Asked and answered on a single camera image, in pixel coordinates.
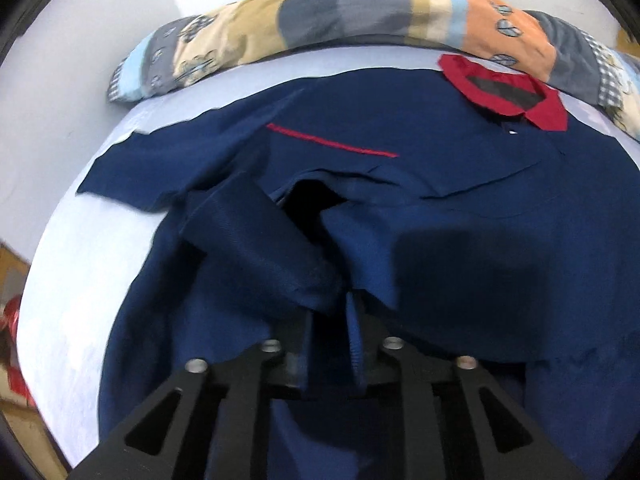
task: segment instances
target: bolt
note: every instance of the bolt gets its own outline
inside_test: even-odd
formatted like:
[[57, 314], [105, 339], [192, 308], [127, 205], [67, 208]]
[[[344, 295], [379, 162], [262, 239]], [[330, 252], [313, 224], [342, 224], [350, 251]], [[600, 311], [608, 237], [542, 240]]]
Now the bolt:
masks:
[[399, 337], [387, 337], [382, 342], [382, 346], [387, 350], [399, 350], [404, 346], [404, 341]]
[[456, 359], [456, 366], [463, 370], [473, 370], [478, 367], [478, 360], [470, 355], [461, 355]]
[[282, 345], [277, 339], [267, 339], [267, 341], [262, 343], [263, 352], [273, 354], [275, 352], [279, 352], [280, 350], [282, 350]]
[[208, 367], [209, 365], [203, 359], [191, 359], [184, 365], [184, 369], [192, 374], [203, 374]]

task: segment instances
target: collar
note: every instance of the collar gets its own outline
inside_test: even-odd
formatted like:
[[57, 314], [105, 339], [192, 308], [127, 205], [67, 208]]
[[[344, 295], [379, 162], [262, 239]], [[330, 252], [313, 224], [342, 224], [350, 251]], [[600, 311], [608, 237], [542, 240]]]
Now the collar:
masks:
[[[459, 54], [443, 54], [438, 60], [444, 76], [471, 102], [488, 108], [506, 117], [526, 117], [542, 130], [565, 132], [568, 128], [568, 114], [560, 100], [558, 90], [549, 88], [542, 81], [528, 74], [505, 74], [494, 72], [484, 66], [469, 61]], [[470, 76], [494, 81], [536, 94], [540, 102], [528, 109], [499, 95], [481, 90]]]

